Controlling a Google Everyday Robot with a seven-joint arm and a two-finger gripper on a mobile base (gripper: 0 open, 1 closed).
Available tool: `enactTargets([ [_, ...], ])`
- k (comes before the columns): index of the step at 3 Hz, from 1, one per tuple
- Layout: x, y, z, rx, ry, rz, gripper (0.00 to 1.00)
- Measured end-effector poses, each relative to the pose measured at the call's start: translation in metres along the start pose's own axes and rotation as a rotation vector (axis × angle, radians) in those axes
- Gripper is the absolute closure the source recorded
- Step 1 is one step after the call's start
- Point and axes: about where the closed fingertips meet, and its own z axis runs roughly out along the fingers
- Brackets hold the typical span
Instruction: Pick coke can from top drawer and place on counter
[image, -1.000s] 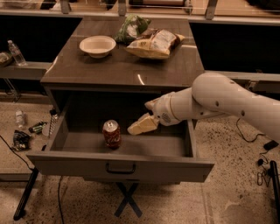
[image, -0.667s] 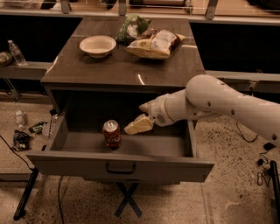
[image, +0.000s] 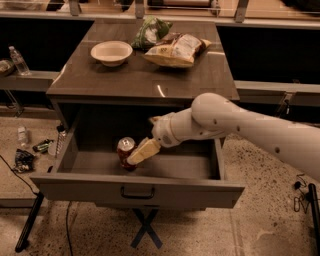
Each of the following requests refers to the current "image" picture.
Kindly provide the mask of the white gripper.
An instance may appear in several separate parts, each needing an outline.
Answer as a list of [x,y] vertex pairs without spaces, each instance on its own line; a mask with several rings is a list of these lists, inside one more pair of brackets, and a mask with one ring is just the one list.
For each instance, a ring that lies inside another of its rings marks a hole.
[[143,139],[138,147],[127,158],[127,163],[130,165],[137,165],[140,162],[156,155],[161,146],[173,147],[177,144],[177,140],[172,134],[171,130],[171,118],[173,113],[169,113],[163,116],[153,116],[148,121],[153,125],[152,136],[154,138]]

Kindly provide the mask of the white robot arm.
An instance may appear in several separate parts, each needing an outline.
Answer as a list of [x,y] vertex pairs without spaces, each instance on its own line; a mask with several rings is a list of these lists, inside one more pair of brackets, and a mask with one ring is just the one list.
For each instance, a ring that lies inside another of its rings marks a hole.
[[162,147],[234,133],[320,181],[319,128],[252,112],[214,93],[201,94],[190,108],[154,117],[152,122],[152,137],[130,154],[129,164],[156,155]]

